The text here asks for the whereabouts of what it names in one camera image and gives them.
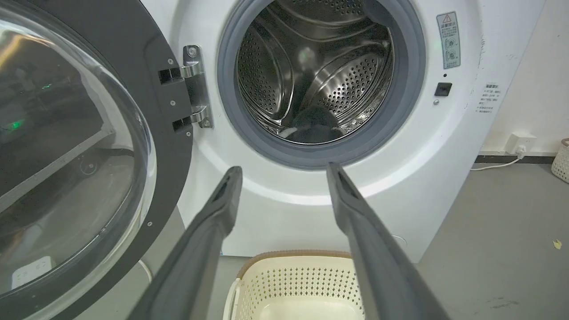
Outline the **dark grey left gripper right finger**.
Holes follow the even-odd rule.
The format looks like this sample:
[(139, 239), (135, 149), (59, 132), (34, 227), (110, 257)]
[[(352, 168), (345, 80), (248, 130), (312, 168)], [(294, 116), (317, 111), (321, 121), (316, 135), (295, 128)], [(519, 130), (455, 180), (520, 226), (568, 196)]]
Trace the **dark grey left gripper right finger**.
[(447, 320), (406, 253), (336, 163), (326, 168), (337, 226), (346, 235), (368, 320)]

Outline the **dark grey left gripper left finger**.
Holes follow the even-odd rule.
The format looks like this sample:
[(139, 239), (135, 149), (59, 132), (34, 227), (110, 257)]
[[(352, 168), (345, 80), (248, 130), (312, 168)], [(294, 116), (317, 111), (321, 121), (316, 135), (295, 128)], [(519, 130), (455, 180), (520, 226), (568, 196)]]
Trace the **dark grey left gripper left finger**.
[(224, 239), (236, 223), (243, 182), (229, 168), (130, 312), (130, 320), (205, 320)]

